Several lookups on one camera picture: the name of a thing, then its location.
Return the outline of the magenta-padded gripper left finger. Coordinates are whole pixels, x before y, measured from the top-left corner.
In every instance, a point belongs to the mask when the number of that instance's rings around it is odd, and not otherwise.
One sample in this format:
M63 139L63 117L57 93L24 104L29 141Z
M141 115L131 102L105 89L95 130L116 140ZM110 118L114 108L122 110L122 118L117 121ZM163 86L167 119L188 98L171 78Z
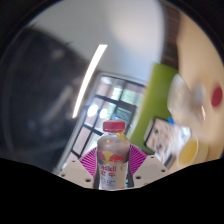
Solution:
M70 161L59 177L84 188L94 188L97 173L96 149L93 148L78 160Z

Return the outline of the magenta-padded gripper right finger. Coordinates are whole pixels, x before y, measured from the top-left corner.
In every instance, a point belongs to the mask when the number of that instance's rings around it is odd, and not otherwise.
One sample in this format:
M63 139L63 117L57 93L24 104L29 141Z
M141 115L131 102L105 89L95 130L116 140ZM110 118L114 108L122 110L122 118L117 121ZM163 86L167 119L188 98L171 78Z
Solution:
M168 175L168 169L154 155L146 155L130 145L128 187L139 188Z

